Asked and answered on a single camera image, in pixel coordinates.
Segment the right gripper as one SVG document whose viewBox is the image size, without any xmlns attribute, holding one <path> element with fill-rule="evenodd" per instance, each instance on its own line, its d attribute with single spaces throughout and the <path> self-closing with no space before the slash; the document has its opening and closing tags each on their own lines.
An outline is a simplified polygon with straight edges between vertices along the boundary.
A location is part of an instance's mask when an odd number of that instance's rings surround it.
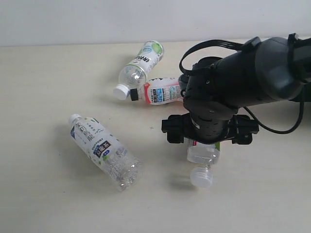
<svg viewBox="0 0 311 233">
<path fill-rule="evenodd" d="M 231 140 L 232 144 L 249 145 L 259 132 L 258 123 L 247 115 L 234 115 L 231 120 L 203 120 L 198 116 L 170 115 L 161 122 L 161 130 L 169 143 L 184 143 L 185 138 L 203 144 Z"/>
</svg>

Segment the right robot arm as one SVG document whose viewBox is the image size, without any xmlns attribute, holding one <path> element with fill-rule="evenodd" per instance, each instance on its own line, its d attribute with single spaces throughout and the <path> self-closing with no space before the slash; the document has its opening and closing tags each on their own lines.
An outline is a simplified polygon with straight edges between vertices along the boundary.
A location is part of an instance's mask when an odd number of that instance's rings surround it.
<svg viewBox="0 0 311 233">
<path fill-rule="evenodd" d="M 161 130 L 172 144 L 185 139 L 202 144 L 231 141 L 248 145 L 263 123 L 250 111 L 250 106 L 291 100 L 299 102 L 296 123 L 282 134 L 300 125 L 304 104 L 311 100 L 311 41 L 295 33 L 287 38 L 254 37 L 241 44 L 213 39 L 189 50 L 221 47 L 233 50 L 227 57 L 209 56 L 185 69 L 180 66 L 187 85 L 182 89 L 183 115 L 170 115 L 162 120 Z"/>
</svg>

